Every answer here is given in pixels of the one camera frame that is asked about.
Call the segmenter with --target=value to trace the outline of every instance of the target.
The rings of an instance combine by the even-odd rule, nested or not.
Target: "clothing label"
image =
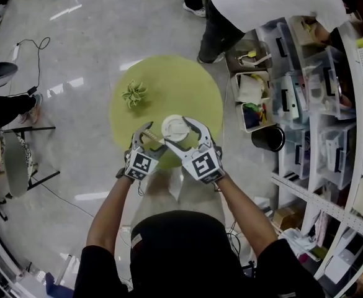
[[[307,102],[305,100],[305,96],[303,94],[301,87],[296,87],[295,92],[297,93],[298,101],[300,102],[301,105],[301,110],[307,111],[308,110]]]
[[[292,297],[297,297],[295,295],[295,292],[293,292],[291,294],[286,294],[286,295],[279,295],[279,298],[292,298]]]
[[[133,240],[132,240],[132,244],[131,244],[131,246],[132,246],[132,248],[134,248],[134,246],[136,246],[137,245],[137,243],[139,243],[140,241],[142,241],[143,240],[143,238],[141,237],[141,235],[140,234],[138,234]]]

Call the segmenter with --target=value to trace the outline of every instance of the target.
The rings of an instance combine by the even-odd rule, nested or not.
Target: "brown box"
[[[277,209],[274,214],[272,221],[282,231],[288,228],[297,228],[301,225],[304,218],[304,212],[295,206],[283,207]]]

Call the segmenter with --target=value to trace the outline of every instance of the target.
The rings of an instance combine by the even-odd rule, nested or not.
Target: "white plug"
[[[19,56],[19,48],[20,46],[19,45],[15,45],[14,46],[14,51],[13,51],[13,59],[12,59],[12,62],[15,63],[16,60],[17,60],[17,57]]]

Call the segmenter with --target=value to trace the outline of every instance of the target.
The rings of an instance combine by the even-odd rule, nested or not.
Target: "black t-shirt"
[[[325,296],[285,240],[269,245],[258,258],[256,277],[247,278],[224,226],[206,214],[177,210],[154,215],[133,229],[132,240],[135,237],[141,240],[130,252],[133,291],[128,293],[120,282],[111,253],[87,246],[82,252],[74,297],[142,297],[151,293]]]

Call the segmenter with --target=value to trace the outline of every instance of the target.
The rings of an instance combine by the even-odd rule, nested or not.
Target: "shiny tile floor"
[[[123,166],[123,151],[114,145],[108,121],[114,84],[133,62],[158,54],[178,54],[195,60],[205,19],[183,10],[182,0],[12,0],[0,26],[0,61],[11,61],[17,42],[50,37],[40,52],[44,96],[38,126],[55,125],[54,132],[27,137],[40,163],[37,177],[55,169],[61,174],[3,207],[8,222],[0,236],[23,266],[29,261],[55,276],[66,256],[79,256],[87,231],[105,195]],[[25,92],[37,83],[37,49],[21,46],[18,73],[0,88],[0,95]],[[213,76],[223,98],[228,73],[225,63],[204,68]],[[225,169],[250,196],[273,196],[269,180],[276,155],[257,149],[239,130],[231,90],[225,105]],[[123,214],[130,221],[140,202],[135,184]],[[233,222],[227,206],[227,226]],[[130,235],[121,233],[115,251],[119,274],[130,278]],[[78,262],[73,261],[65,285],[73,287]]]

